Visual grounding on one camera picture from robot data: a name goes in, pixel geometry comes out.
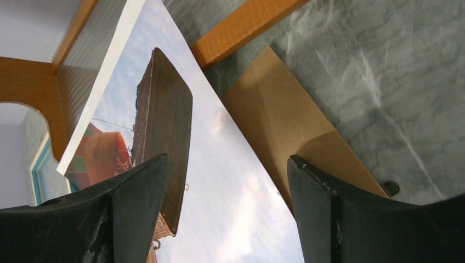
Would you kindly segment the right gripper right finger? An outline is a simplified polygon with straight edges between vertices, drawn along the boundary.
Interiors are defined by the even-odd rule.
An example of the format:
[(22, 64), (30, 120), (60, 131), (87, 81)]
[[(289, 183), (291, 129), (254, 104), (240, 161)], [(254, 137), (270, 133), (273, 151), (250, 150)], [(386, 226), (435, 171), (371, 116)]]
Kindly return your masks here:
[(464, 262), (464, 195), (413, 205), (293, 155), (287, 175), (305, 262)]

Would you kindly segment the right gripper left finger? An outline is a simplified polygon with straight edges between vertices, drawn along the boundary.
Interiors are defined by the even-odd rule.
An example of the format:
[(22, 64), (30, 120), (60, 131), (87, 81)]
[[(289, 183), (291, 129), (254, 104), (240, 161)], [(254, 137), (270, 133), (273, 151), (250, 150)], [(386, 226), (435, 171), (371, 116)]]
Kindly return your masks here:
[(168, 179), (157, 155), (41, 205), (1, 210), (1, 262), (145, 262)]

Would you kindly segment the hot air balloon photo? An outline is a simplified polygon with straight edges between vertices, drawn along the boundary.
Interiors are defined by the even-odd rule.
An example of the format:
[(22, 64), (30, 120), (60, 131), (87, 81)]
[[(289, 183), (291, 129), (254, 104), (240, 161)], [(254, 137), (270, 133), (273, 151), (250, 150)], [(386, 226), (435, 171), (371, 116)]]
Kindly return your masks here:
[(88, 123), (129, 137), (136, 78), (153, 48), (167, 55), (194, 100), (180, 230), (162, 240), (158, 262), (303, 262), (293, 216), (161, 1), (125, 3), (58, 171), (70, 166)]

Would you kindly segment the brown cardboard backing board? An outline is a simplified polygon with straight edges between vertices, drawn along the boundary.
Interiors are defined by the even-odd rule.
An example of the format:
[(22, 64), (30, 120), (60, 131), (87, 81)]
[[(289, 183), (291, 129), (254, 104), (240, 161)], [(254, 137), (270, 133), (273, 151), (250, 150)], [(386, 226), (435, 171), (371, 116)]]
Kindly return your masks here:
[(271, 48), (255, 58), (222, 102), (289, 209), (293, 204), (287, 161), (292, 155), (367, 192), (387, 196)]

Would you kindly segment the blue wooden picture frame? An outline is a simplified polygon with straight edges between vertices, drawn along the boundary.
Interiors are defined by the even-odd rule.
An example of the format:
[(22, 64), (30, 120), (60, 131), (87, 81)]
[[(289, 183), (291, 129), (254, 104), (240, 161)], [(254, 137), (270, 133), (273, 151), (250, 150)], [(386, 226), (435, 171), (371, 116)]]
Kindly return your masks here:
[(77, 191), (65, 176), (57, 172), (58, 162), (52, 156), (49, 134), (46, 133), (30, 165), (35, 205)]

